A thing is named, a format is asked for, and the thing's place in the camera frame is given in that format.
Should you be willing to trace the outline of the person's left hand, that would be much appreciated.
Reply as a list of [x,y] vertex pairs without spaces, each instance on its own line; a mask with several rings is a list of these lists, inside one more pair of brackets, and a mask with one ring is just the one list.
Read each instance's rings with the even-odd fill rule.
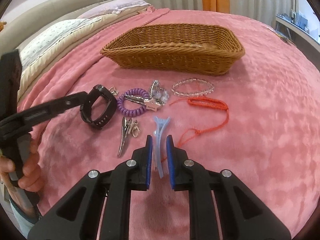
[[[40,155],[37,150],[37,143],[32,140],[30,143],[29,157],[22,168],[23,177],[18,180],[19,187],[29,192],[39,192],[44,184],[41,178],[41,168],[38,164]],[[14,170],[15,164],[13,161],[5,156],[1,156],[1,179],[11,196],[16,193],[16,187],[12,185],[9,177],[9,173],[14,172]]]

